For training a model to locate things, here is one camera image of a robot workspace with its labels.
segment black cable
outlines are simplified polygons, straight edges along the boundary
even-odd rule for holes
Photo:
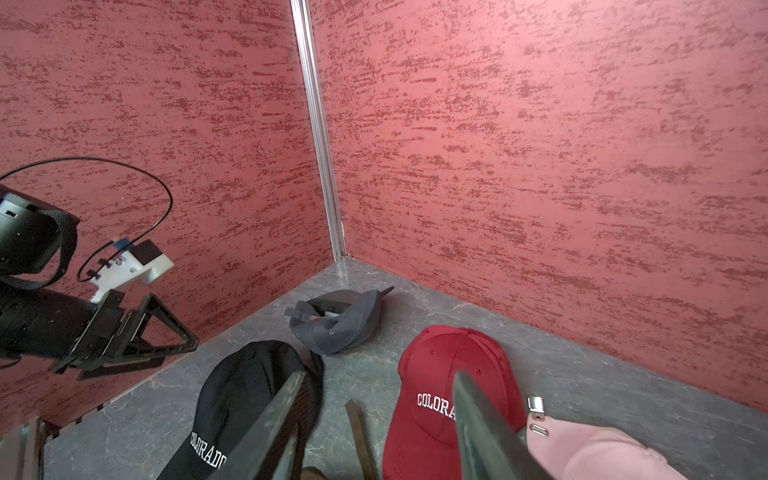
[[[24,165],[23,167],[19,167],[19,168],[16,168],[14,170],[11,170],[11,171],[3,174],[3,176],[0,177],[0,180],[4,180],[4,179],[10,177],[13,174],[17,174],[18,172],[20,172],[22,170],[27,170],[28,168],[37,167],[39,165],[55,164],[55,163],[62,162],[62,161],[75,161],[75,160],[97,161],[97,162],[103,162],[103,163],[106,163],[106,164],[121,165],[122,167],[127,167],[127,168],[130,168],[132,170],[136,170],[137,172],[141,172],[142,174],[147,175],[148,177],[150,177],[150,178],[154,179],[155,181],[157,181],[160,185],[162,185],[162,187],[165,189],[165,192],[168,194],[168,200],[169,200],[169,202],[168,202],[168,209],[165,211],[165,214],[163,214],[163,216],[157,222],[155,222],[154,225],[152,225],[146,231],[144,231],[144,233],[142,233],[138,237],[136,237],[133,240],[131,240],[125,248],[119,249],[117,252],[113,253],[112,256],[107,259],[107,261],[110,261],[110,260],[114,259],[116,256],[118,256],[121,253],[123,253],[125,251],[125,249],[127,249],[130,245],[133,245],[134,243],[139,241],[142,237],[144,237],[144,235],[146,235],[147,233],[150,233],[152,230],[154,230],[155,227],[157,227],[157,225],[160,225],[160,223],[168,217],[168,215],[170,214],[170,210],[174,207],[174,196],[170,192],[170,188],[168,188],[168,186],[161,179],[155,177],[153,174],[149,173],[148,171],[141,170],[139,167],[134,167],[133,165],[129,165],[129,164],[126,164],[126,163],[123,163],[123,162],[120,162],[120,161],[116,161],[116,160],[108,160],[107,158],[99,158],[99,157],[60,157],[60,158],[52,158],[51,160],[43,160],[43,161],[39,161],[39,162],[34,162],[33,164],[27,164],[27,165]],[[85,277],[83,279],[83,278],[80,278],[80,274],[83,272],[83,269],[88,265],[88,262],[93,260],[93,257],[96,257],[96,255],[98,255],[99,252],[101,252],[103,249],[109,247],[113,243],[114,242],[112,240],[110,240],[109,242],[105,243],[98,250],[93,252],[91,254],[91,256],[86,261],[83,262],[82,265],[80,265],[80,269],[78,270],[78,282],[87,282],[91,278],[93,278],[93,275],[90,275],[90,276],[87,276],[87,277]]]
[[[6,363],[5,365],[0,365],[0,370],[7,369],[9,366],[16,365],[17,363],[21,362],[22,358],[18,357],[16,360],[10,363]]]

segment black strap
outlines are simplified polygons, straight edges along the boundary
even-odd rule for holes
[[[360,468],[362,468],[362,478],[363,480],[376,480],[373,460],[368,450],[368,444],[366,444],[366,436],[362,431],[360,413],[352,400],[344,405],[344,409],[346,416],[349,417],[349,424],[352,426],[352,437],[355,439],[355,450],[357,451],[357,459],[360,461]]]
[[[44,286],[51,285],[56,280],[62,278],[67,273],[74,250],[78,247],[78,225],[68,213],[61,210],[38,210],[38,213],[53,219],[56,222],[56,227],[58,227],[56,242],[61,246],[58,268],[56,273],[46,282],[22,280],[10,275],[0,276],[0,281],[20,290],[40,290]]]
[[[325,375],[326,375],[326,364],[324,363],[322,356],[314,353],[312,350],[310,350],[310,359],[312,360],[312,365],[310,366],[310,368],[313,371],[315,377],[319,379],[320,392],[322,392],[323,378],[325,378]]]

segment red baseball cap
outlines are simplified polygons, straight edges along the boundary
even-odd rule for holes
[[[430,326],[400,357],[402,386],[384,445],[385,480],[462,477],[452,401],[453,377],[462,370],[514,430],[525,425],[520,389],[499,344],[477,330]]]

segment red textured wall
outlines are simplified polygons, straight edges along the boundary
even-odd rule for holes
[[[768,410],[764,0],[312,7],[353,256]]]
[[[176,266],[152,291],[202,341],[332,263],[287,0],[3,2],[0,62],[0,170],[98,155],[169,184],[176,204],[151,239]],[[105,165],[7,185],[82,219],[58,288],[83,298],[94,290],[74,273],[94,247],[166,206],[152,180]],[[0,370],[0,432],[35,413],[70,422],[147,375],[75,382],[48,366]]]

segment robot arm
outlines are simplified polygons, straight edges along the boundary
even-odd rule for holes
[[[155,295],[147,295],[138,310],[120,308],[129,283],[149,284],[174,265],[150,240],[115,244],[116,254],[102,260],[98,272],[89,272],[86,280],[97,288],[90,302],[43,288],[66,272],[78,222],[74,215],[0,185],[0,358],[53,359],[53,372],[79,368],[80,379],[86,379],[155,368],[166,356],[194,351],[197,337]],[[40,273],[57,250],[60,265],[47,282],[14,276]],[[153,318],[182,342],[154,346],[142,338]]]

